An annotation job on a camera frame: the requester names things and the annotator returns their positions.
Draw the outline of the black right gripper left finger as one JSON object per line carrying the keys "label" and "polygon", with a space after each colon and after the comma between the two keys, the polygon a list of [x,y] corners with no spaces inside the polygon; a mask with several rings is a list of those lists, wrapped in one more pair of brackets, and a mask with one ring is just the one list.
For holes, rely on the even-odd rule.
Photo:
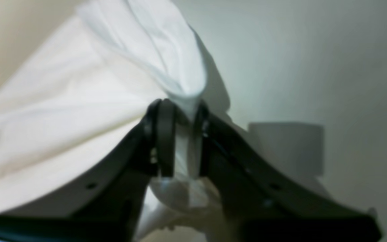
{"label": "black right gripper left finger", "polygon": [[157,99],[97,165],[0,213],[0,242],[130,242],[153,177],[174,175],[177,107]]}

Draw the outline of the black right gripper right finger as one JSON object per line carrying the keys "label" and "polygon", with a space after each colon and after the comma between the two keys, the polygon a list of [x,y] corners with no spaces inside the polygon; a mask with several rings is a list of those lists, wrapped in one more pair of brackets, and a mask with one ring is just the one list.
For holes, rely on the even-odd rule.
{"label": "black right gripper right finger", "polygon": [[250,147],[201,101],[200,176],[217,188],[225,220],[239,242],[378,242],[367,213],[332,202],[295,183]]}

